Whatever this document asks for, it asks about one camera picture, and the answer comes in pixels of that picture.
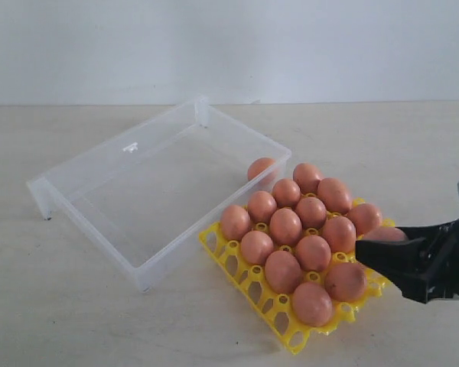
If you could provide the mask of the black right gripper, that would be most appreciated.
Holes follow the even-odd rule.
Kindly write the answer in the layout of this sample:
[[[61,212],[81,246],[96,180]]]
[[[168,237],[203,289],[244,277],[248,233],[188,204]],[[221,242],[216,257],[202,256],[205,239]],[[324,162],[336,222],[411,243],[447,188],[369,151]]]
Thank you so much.
[[[356,243],[356,259],[391,281],[404,298],[421,304],[458,300],[459,219],[399,229],[408,241],[361,239]]]

